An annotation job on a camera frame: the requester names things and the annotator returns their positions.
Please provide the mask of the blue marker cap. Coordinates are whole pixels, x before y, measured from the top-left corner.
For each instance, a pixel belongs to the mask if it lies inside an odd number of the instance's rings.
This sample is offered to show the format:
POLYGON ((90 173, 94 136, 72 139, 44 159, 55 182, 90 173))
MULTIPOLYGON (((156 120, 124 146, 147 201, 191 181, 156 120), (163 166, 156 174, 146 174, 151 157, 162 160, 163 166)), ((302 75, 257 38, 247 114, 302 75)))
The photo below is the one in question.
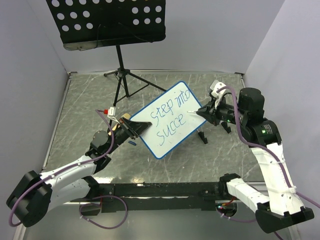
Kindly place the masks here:
POLYGON ((137 144, 134 141, 128 141, 129 144, 136 146, 137 144))

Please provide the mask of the blue framed whiteboard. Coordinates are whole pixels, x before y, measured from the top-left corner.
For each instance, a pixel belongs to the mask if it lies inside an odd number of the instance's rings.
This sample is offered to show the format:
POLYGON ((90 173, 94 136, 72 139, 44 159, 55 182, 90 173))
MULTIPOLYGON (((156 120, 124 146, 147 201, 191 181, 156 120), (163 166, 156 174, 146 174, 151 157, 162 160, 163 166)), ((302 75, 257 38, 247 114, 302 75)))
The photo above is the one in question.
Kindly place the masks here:
POLYGON ((130 118, 135 122, 151 122, 141 140, 156 159, 162 159, 206 120, 194 113, 200 102, 184 81, 179 81, 130 118))

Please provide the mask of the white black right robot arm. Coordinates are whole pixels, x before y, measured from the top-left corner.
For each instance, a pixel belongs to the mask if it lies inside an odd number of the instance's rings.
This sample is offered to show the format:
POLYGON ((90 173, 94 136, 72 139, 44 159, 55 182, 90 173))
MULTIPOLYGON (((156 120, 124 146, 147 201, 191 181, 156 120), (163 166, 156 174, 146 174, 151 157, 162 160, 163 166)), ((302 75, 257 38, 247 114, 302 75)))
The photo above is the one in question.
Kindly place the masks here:
POLYGON ((209 94, 211 100, 195 113, 214 126, 236 126, 240 141, 249 146, 258 162, 268 193, 259 192, 236 173, 227 173, 219 179, 219 195, 242 201, 268 234, 312 220, 313 210, 304 205, 303 196, 290 177, 278 127, 264 117, 265 98, 261 91, 245 87, 236 96, 232 87, 219 82, 209 94))

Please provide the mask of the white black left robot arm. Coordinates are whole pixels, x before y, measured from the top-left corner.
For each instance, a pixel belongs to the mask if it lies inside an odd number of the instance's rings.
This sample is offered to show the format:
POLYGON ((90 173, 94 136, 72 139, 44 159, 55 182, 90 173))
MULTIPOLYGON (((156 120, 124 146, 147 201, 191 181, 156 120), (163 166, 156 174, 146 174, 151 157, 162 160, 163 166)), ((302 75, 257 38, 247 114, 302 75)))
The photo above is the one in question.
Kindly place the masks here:
POLYGON ((9 225, 31 227, 50 210, 73 200, 95 200, 100 191, 93 175, 111 161, 108 156, 127 139, 140 137, 149 127, 148 121, 132 121, 125 117, 110 129, 97 131, 89 150, 77 160, 57 169, 27 172, 6 201, 10 208, 9 225))

